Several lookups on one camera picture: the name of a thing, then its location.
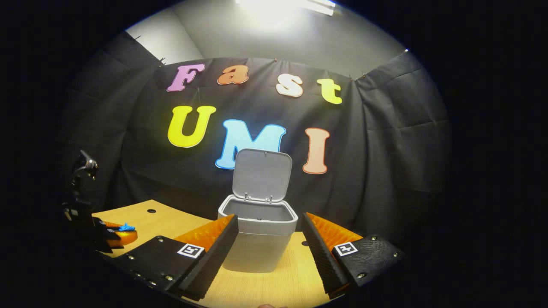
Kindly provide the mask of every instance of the black curtain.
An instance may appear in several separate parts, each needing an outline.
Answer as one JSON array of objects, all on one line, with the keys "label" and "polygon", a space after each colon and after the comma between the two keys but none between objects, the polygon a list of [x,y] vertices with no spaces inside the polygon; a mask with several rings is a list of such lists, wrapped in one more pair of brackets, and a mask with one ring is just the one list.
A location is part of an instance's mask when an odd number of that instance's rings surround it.
[{"label": "black curtain", "polygon": [[[183,91],[167,92],[178,67],[191,64],[205,64],[205,70]],[[248,66],[249,80],[219,85],[223,69],[233,65]],[[302,79],[301,97],[276,91],[282,73]],[[341,104],[323,99],[316,82],[322,78],[341,86]],[[193,107],[185,135],[194,131],[197,107],[216,107],[203,140],[191,148],[167,138],[172,109],[181,105]],[[97,180],[84,189],[95,212],[155,199],[216,219],[232,194],[233,171],[215,166],[226,136],[222,123],[238,119],[253,139],[268,124],[286,129],[280,151],[291,156],[293,169],[285,200],[297,214],[311,212],[362,235],[382,233],[400,246],[437,206],[450,151],[441,97],[407,52],[353,81],[282,60],[219,58],[163,66],[123,33],[68,88],[63,119],[59,172],[68,179],[80,149],[98,161]],[[306,128],[330,133],[324,174],[302,170]]]}]

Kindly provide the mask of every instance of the blue object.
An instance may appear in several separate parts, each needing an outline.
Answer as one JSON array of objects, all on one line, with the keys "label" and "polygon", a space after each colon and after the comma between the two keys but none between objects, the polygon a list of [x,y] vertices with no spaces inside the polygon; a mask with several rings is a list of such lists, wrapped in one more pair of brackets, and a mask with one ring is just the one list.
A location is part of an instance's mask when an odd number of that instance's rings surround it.
[{"label": "blue object", "polygon": [[120,231],[134,231],[135,227],[128,226],[128,223],[124,224],[123,226],[120,226]]}]

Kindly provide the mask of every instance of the blue letter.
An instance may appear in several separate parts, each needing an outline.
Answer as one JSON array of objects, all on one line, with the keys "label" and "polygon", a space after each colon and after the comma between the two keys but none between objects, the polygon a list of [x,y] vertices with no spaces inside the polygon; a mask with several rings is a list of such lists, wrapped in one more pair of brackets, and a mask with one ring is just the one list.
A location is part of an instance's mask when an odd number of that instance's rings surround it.
[{"label": "blue letter", "polygon": [[225,120],[222,126],[226,128],[225,146],[222,148],[221,158],[215,161],[215,166],[222,169],[234,169],[234,152],[241,149],[279,152],[282,136],[286,134],[285,128],[269,124],[252,140],[244,121]]}]

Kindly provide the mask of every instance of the gray trash can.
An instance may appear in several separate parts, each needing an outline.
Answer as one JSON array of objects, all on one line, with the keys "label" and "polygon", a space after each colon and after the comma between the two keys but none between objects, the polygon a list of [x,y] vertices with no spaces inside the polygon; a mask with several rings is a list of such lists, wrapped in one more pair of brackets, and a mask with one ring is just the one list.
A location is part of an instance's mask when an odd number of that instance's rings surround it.
[{"label": "gray trash can", "polygon": [[218,218],[238,215],[239,234],[223,263],[227,270],[268,273],[276,269],[298,216],[284,201],[292,160],[289,155],[242,149],[236,156],[233,195],[219,207]]}]

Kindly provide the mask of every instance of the orange object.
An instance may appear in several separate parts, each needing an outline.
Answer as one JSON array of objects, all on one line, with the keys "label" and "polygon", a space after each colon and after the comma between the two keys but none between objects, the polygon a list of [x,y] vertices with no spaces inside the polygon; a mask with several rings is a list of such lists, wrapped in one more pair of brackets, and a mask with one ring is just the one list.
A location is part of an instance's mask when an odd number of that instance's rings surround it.
[{"label": "orange object", "polygon": [[[115,223],[109,223],[108,221],[104,221],[104,223],[107,228],[122,226]],[[135,240],[137,239],[136,231],[119,231],[115,233],[117,236],[120,237],[120,239],[107,239],[106,242],[109,244],[110,247],[125,246],[129,243],[135,242]]]},{"label": "orange object", "polygon": [[174,240],[203,247],[207,252],[213,243],[215,243],[215,240],[217,240],[217,238],[221,235],[226,225],[229,224],[232,217],[234,217],[234,214],[219,218],[183,235],[175,237]]},{"label": "orange object", "polygon": [[308,215],[310,220],[312,220],[312,223],[314,223],[314,226],[318,230],[319,235],[322,237],[323,242],[329,248],[330,252],[333,250],[333,247],[338,244],[353,242],[363,238],[362,236],[334,224],[329,220],[310,213],[306,213],[306,215]]}]

